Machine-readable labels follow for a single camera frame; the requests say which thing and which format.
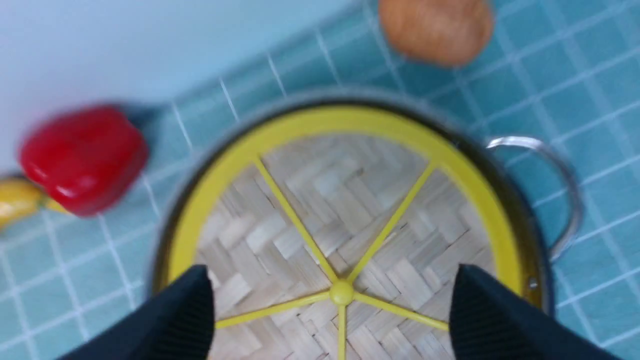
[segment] tiled countertop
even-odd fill
[[[554,265],[557,317],[640,359],[640,2],[494,3],[493,41],[463,69],[390,51],[370,2],[133,119],[152,157],[120,205],[90,220],[45,212],[1,235],[0,359],[52,359],[134,309],[160,218],[203,150],[272,100],[344,85],[435,104],[478,140],[537,136],[571,159],[588,211],[577,243]],[[534,156],[497,156],[552,241],[566,220],[562,184]]]

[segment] yellow center knob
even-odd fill
[[[345,280],[338,280],[329,290],[329,297],[336,305],[349,305],[353,301],[353,286]]]

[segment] red bell pepper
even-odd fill
[[[147,157],[142,134],[112,106],[55,118],[32,132],[20,149],[30,180],[82,217],[113,205]]]

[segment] brown onion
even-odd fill
[[[380,0],[380,21],[392,47],[448,67],[471,62],[493,33],[485,0]]]

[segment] yellow spoke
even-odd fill
[[[324,254],[322,253],[314,239],[311,237],[311,234],[309,234],[309,232],[307,231],[305,224],[302,223],[302,221],[298,217],[298,214],[296,214],[296,211],[293,210],[293,207],[291,207],[291,204],[289,204],[289,201],[278,187],[278,184],[276,184],[276,181],[273,179],[273,177],[271,177],[271,174],[264,166],[262,160],[256,159],[255,166],[264,177],[264,181],[267,183],[267,185],[269,185],[269,188],[271,189],[271,192],[273,192],[273,195],[275,195],[276,199],[278,199],[278,202],[280,202],[280,205],[282,206],[284,212],[291,219],[291,222],[298,229],[298,232],[300,232],[300,235],[311,249],[311,253],[313,253],[313,255],[316,257],[329,280],[331,280],[331,282],[337,281],[338,277],[335,275],[333,268],[324,257]]]
[[[449,331],[449,324],[443,321],[430,318],[426,315],[418,314],[415,311],[407,310],[403,307],[399,307],[398,305],[389,304],[388,302],[384,302],[382,300],[378,300],[374,297],[370,297],[368,295],[364,295],[361,293],[354,293],[353,300],[357,300],[359,302],[363,302],[367,305],[371,305],[377,307],[379,309],[388,311],[389,313],[396,314],[397,316],[402,316],[403,318],[411,319],[413,321],[417,321],[419,323],[423,323],[424,325],[434,327],[436,329]]]
[[[347,281],[349,283],[353,283],[353,281],[358,277],[358,275],[360,275],[360,272],[367,265],[369,260],[373,258],[373,255],[376,253],[376,251],[380,249],[382,243],[385,241],[385,238],[387,238],[387,236],[391,233],[391,230],[393,230],[398,221],[400,221],[400,218],[402,218],[404,212],[409,208],[409,205],[411,205],[411,201],[413,201],[416,195],[418,195],[418,192],[422,188],[422,185],[424,185],[424,183],[427,181],[427,178],[431,175],[431,173],[433,173],[435,168],[436,167],[433,162],[429,163],[427,168],[424,169],[423,173],[418,177],[418,180],[416,180],[415,184],[413,184],[409,192],[406,194],[406,197],[400,203],[400,206],[398,206],[396,212],[391,215],[389,221],[382,228],[382,231],[380,231],[378,237],[376,237],[373,243],[371,243],[371,246],[367,249],[367,252],[364,253],[362,259],[360,259],[356,267],[349,274],[349,277],[347,278]]]
[[[301,297],[300,299],[283,302],[282,304],[272,305],[264,309],[252,311],[250,313],[232,316],[230,318],[226,318],[224,320],[220,320],[216,322],[216,329],[222,329],[224,327],[237,325],[239,323],[250,322],[259,318],[264,318],[265,316],[281,313],[282,311],[295,309],[296,307],[302,307],[305,305],[313,304],[315,302],[326,300],[328,298],[329,298],[329,291],[324,291],[322,293],[309,295],[307,297]]]
[[[347,358],[347,307],[338,307],[338,360]]]

